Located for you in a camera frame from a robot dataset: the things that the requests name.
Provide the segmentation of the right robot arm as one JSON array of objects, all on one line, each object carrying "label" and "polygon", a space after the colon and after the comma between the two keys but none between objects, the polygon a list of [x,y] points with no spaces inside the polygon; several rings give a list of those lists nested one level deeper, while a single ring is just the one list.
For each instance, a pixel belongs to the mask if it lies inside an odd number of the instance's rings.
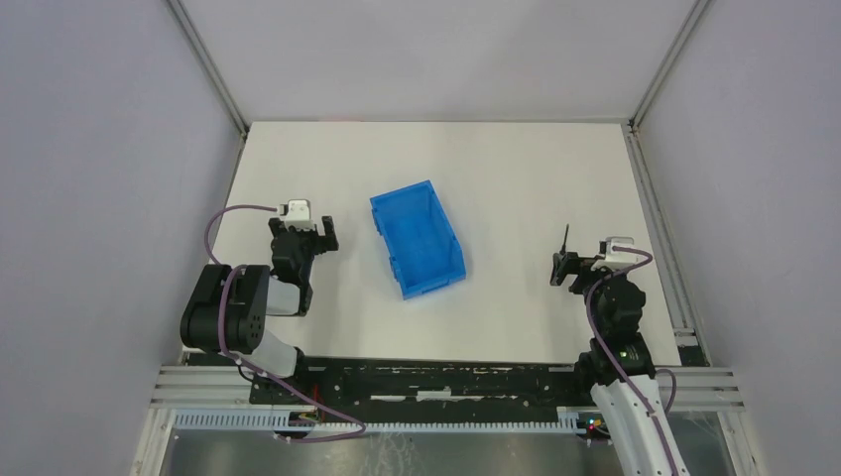
[{"label": "right robot arm", "polygon": [[629,278],[653,259],[628,245],[607,244],[593,257],[562,249],[552,256],[549,283],[559,287],[572,278],[570,292],[584,298],[592,337],[574,374],[604,418],[623,472],[686,475],[667,420],[673,400],[661,395],[658,371],[640,331],[647,295]]}]

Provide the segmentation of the red handled screwdriver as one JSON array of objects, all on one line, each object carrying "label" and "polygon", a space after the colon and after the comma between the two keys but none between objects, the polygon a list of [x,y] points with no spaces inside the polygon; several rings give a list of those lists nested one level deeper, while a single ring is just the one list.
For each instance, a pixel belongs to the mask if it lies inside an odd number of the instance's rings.
[{"label": "red handled screwdriver", "polygon": [[563,240],[562,240],[559,252],[558,252],[560,255],[564,255],[566,253],[568,233],[569,233],[569,223],[565,224],[565,227],[564,227]]}]

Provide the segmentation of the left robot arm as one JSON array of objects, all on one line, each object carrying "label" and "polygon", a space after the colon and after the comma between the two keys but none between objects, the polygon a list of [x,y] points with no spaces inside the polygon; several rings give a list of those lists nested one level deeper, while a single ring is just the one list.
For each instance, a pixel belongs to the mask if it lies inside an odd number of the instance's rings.
[{"label": "left robot arm", "polygon": [[233,358],[258,373],[289,378],[303,352],[267,330],[270,316],[305,316],[315,257],[339,249],[331,216],[312,222],[269,220],[271,263],[203,268],[180,320],[184,346]]}]

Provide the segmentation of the blue plastic bin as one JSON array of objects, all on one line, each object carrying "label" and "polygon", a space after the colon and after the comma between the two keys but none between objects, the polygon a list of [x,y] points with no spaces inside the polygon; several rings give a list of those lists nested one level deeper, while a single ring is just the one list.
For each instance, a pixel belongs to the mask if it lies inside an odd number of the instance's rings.
[{"label": "blue plastic bin", "polygon": [[402,298],[420,297],[466,278],[460,242],[429,180],[376,195],[370,205]]}]

